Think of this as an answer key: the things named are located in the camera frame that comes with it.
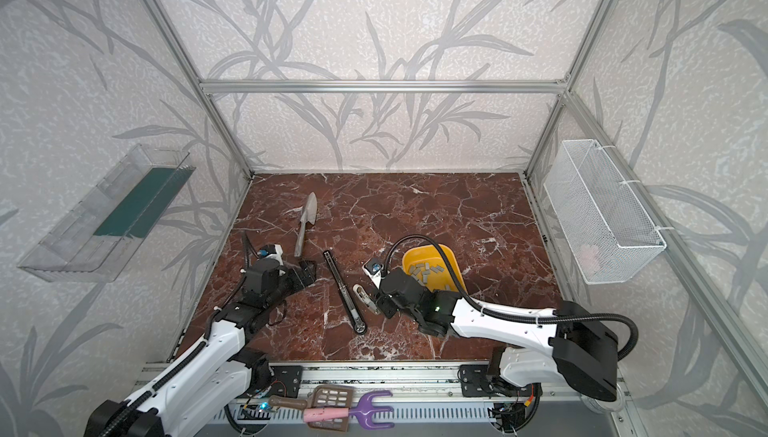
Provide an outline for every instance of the mesh basket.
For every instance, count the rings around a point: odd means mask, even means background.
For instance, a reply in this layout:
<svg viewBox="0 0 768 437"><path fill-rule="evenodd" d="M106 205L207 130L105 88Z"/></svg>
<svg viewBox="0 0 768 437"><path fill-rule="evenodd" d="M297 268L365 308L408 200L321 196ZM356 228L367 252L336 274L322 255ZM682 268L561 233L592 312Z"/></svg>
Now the mesh basket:
<svg viewBox="0 0 768 437"><path fill-rule="evenodd" d="M587 283L626 282L667 248L595 140L562 141L544 190Z"/></svg>

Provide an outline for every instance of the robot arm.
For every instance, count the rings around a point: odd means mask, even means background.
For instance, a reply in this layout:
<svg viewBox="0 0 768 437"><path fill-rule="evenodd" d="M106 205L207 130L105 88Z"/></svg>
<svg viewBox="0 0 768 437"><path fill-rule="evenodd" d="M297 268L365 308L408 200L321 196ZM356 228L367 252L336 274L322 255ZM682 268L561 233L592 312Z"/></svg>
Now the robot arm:
<svg viewBox="0 0 768 437"><path fill-rule="evenodd" d="M618 337L597 320L538 324L538 319L559 316L590 316L578 304L564 301L560 309L521 309L475 300L477 310L450 290L429 290L402 269L381 275L377 259L363 268L378 282L376 305L391 318L395 312L408 314L419 331L438 337L455 333L462 337L483 337L515 347L494 353L488 367L489 379L523 387L530 383L566 382L578 392L597 400L616 400ZM486 315L497 311L521 317L514 322Z"/></svg>
<svg viewBox="0 0 768 437"><path fill-rule="evenodd" d="M282 248L265 246L244 271L241 298L224 305L204 336L162 374L122 403L107 400L86 424L85 437L191 437L244 393L265 393L272 382L266 355L245 346L270 313L315 282L315 264L285 269Z"/></svg>

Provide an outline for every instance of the green mat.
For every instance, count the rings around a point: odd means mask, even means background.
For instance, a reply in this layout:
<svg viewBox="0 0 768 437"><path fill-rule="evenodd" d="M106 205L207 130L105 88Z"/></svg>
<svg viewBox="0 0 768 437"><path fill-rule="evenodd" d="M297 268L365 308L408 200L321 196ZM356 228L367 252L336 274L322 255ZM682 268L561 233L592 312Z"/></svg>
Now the green mat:
<svg viewBox="0 0 768 437"><path fill-rule="evenodd" d="M151 168L118 204L94 235L145 238L165 208L190 178L194 168Z"/></svg>

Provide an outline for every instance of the trowel handle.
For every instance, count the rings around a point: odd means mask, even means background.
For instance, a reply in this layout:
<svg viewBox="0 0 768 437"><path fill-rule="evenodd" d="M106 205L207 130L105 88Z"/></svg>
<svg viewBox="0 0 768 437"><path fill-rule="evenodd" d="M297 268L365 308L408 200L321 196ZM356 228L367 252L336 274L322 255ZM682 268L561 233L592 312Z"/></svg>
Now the trowel handle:
<svg viewBox="0 0 768 437"><path fill-rule="evenodd" d="M306 409L310 403L304 399L292 399L291 397L280 397L279 395L272 395L269 400L266 401L270 407L287 407L288 409Z"/></svg>
<svg viewBox="0 0 768 437"><path fill-rule="evenodd" d="M304 232L306 231L306 222L301 223L299 238L296 239L296 250L293 250L293 257L301 257L301 251L304 250Z"/></svg>

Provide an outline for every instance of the small hand trowel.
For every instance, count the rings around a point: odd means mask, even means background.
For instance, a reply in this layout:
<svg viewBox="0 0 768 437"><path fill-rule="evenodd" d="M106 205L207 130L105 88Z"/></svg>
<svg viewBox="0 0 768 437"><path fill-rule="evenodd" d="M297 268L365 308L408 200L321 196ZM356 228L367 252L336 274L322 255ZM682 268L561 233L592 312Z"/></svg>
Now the small hand trowel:
<svg viewBox="0 0 768 437"><path fill-rule="evenodd" d="M296 250L293 250L293 257L301 257L301 251L304 248L304 232L306 231L306 223L312 223L314 225L315 218L317 218L317 196L314 192L306 198L306 204L301 210L301 229L299 230L299 238L296 239Z"/></svg>

